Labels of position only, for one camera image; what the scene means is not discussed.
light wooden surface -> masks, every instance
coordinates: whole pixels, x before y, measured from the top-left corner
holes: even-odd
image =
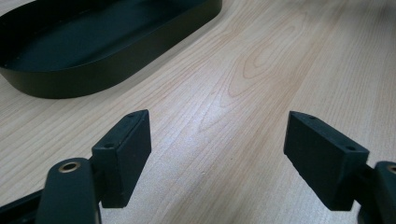
[[[0,14],[28,1],[0,0]],[[330,212],[283,155],[290,110],[396,161],[396,1],[224,0],[220,15],[120,85],[38,99],[0,77],[0,204],[51,165],[91,155],[148,109],[152,153],[104,223],[356,223]]]

